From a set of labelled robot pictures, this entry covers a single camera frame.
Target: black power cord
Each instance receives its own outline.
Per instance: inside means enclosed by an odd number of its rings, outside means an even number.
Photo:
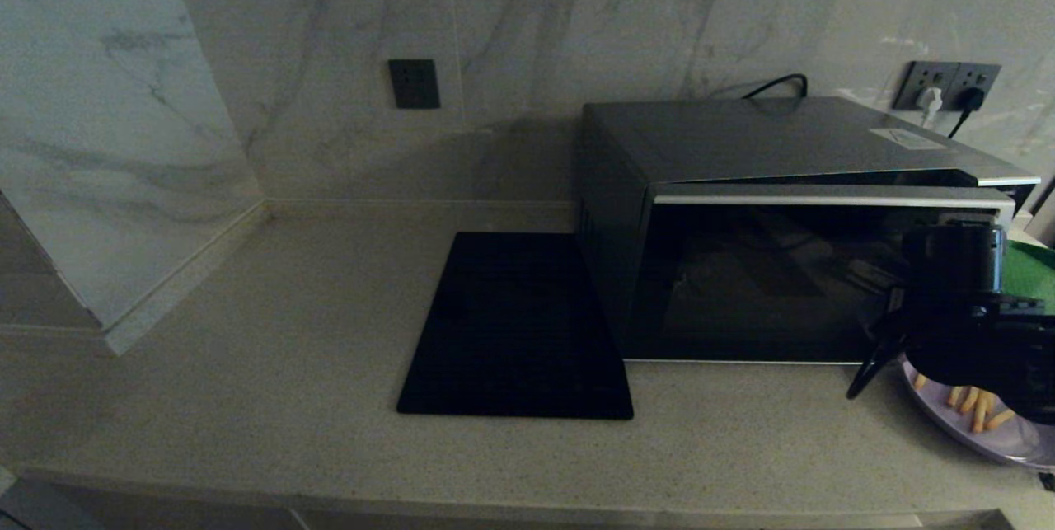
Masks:
[[[742,99],[750,99],[754,97],[754,95],[759,95],[760,93],[762,93],[762,91],[766,91],[768,88],[779,86],[783,82],[787,82],[794,79],[802,81],[802,88],[799,90],[799,97],[806,97],[806,95],[809,93],[809,81],[806,79],[806,75],[803,75],[802,73],[792,73],[790,75],[784,75],[779,79],[774,79],[769,81],[768,83],[765,83],[764,86],[757,88],[756,90],[742,97]]]
[[[960,106],[963,107],[963,113],[960,114],[960,120],[956,122],[953,128],[953,132],[948,133],[950,138],[956,136],[956,133],[960,131],[960,127],[963,126],[964,121],[971,117],[971,113],[982,107],[982,101],[985,101],[985,92],[979,88],[973,87],[960,94],[959,99]]]

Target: marble wall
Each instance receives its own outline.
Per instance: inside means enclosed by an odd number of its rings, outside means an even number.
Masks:
[[[187,4],[271,196],[568,198],[586,101],[734,96],[801,71],[885,110],[914,59],[1003,64],[960,137],[1055,169],[1055,0]],[[437,61],[441,110],[394,109],[392,57]]]
[[[103,326],[260,197],[183,0],[0,0],[0,190]]]

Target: microwave window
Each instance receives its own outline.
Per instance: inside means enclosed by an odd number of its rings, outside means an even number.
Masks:
[[[862,359],[887,290],[908,276],[902,236],[986,211],[918,207],[654,207],[629,344],[642,357]]]

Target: white cable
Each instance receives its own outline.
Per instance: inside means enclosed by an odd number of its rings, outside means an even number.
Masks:
[[[941,110],[941,88],[928,87],[924,89],[920,92],[920,96],[916,98],[916,107],[923,110],[923,121],[920,122],[920,126],[927,128],[931,120]]]

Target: black cutting board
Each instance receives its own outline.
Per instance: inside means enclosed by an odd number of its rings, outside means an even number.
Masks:
[[[397,410],[633,418],[574,236],[458,233]]]

